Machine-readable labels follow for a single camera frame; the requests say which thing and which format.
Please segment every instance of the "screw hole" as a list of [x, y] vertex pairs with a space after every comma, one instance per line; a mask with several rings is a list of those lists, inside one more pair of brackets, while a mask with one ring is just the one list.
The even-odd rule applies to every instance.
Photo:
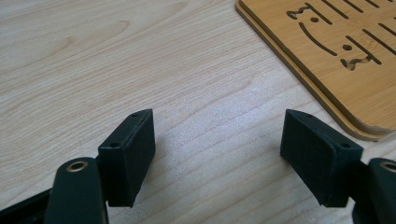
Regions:
[[350, 144], [342, 143], [342, 144], [341, 144], [341, 147], [350, 147]]
[[381, 162], [381, 166], [393, 173], [396, 173], [396, 164], [387, 161]]
[[350, 45], [343, 45], [344, 50], [352, 50], [352, 46]]
[[111, 143], [110, 146], [111, 146], [111, 147], [119, 147], [119, 146], [120, 146], [120, 143]]
[[88, 163], [86, 161], [76, 161], [76, 162], [73, 162], [70, 165], [68, 165], [66, 170], [68, 172], [78, 172], [78, 171], [85, 169], [85, 167], [87, 167], [87, 166], [88, 166]]
[[311, 21], [312, 21], [312, 22], [318, 22], [318, 21], [319, 21], [319, 19], [318, 19], [318, 18], [316, 18], [316, 17], [313, 17], [313, 18], [311, 18]]

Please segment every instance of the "metal rivet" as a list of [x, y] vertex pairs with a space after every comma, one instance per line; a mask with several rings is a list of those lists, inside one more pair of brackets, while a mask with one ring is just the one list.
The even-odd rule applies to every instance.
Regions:
[[75, 161], [75, 162], [71, 163], [70, 165], [68, 165], [66, 170], [68, 172], [78, 172], [78, 171], [85, 169], [85, 167], [87, 167], [87, 166], [88, 166], [87, 161]]

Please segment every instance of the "wooden board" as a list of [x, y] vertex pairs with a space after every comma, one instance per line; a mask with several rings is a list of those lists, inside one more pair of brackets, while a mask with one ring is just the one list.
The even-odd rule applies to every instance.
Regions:
[[390, 1], [236, 4], [338, 123], [363, 140], [396, 129], [395, 7]]

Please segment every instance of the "black clamp jaw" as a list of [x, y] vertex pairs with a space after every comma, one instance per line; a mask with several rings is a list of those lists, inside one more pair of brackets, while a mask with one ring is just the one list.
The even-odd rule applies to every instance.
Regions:
[[94, 158], [61, 165], [52, 189], [0, 212], [0, 223], [108, 223], [109, 206], [132, 207], [155, 154], [152, 110], [128, 116]]
[[312, 115], [287, 110], [280, 155], [319, 204], [345, 207], [355, 202], [355, 224], [396, 223], [396, 162], [361, 162], [363, 148]]

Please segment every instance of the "light wood grain surface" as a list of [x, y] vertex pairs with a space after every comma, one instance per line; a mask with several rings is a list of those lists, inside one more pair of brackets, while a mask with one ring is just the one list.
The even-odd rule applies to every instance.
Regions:
[[[286, 108], [341, 129], [227, 1], [2, 1], [0, 209], [153, 108], [157, 153], [111, 223], [351, 223], [279, 157]], [[362, 142], [396, 160], [396, 137]]]

